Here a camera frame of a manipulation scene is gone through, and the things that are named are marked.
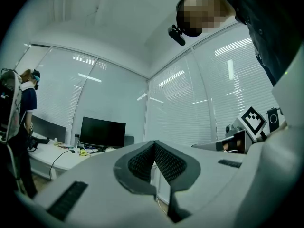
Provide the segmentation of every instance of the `navy blue t-shirt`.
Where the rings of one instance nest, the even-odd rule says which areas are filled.
[[[25,121],[25,116],[23,117],[24,113],[32,112],[35,109],[37,109],[36,91],[32,88],[22,91],[20,121],[22,118],[23,118],[23,120],[21,123],[24,123],[24,121]]]

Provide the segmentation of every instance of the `desk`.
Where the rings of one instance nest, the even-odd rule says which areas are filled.
[[[38,138],[46,139],[41,135],[38,135]],[[78,165],[80,162],[93,157],[94,155],[102,154],[102,152],[98,152],[96,154],[80,156],[79,149],[71,150],[74,150],[75,153],[67,152],[54,163],[51,170],[52,179],[55,179],[57,176]],[[54,140],[50,140],[48,144],[38,144],[38,148],[34,152],[29,153],[32,172],[49,179],[49,169],[52,163],[59,155],[66,151],[66,149],[55,146]]]

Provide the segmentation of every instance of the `white collar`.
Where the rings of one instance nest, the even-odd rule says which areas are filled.
[[[27,81],[21,84],[21,90],[25,91],[26,89],[35,89],[32,81]]]

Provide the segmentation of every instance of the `floor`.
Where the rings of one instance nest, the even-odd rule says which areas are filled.
[[[38,192],[41,192],[47,185],[49,182],[51,182],[50,180],[40,177],[36,174],[32,174],[36,189]],[[166,212],[166,214],[168,213],[168,205],[165,204],[164,202],[162,202],[161,200],[159,200],[160,203],[160,207],[163,209],[163,211]]]

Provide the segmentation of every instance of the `black monitor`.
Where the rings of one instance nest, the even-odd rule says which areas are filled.
[[[124,131],[124,123],[115,123],[84,117],[81,126],[80,143],[123,147]]]

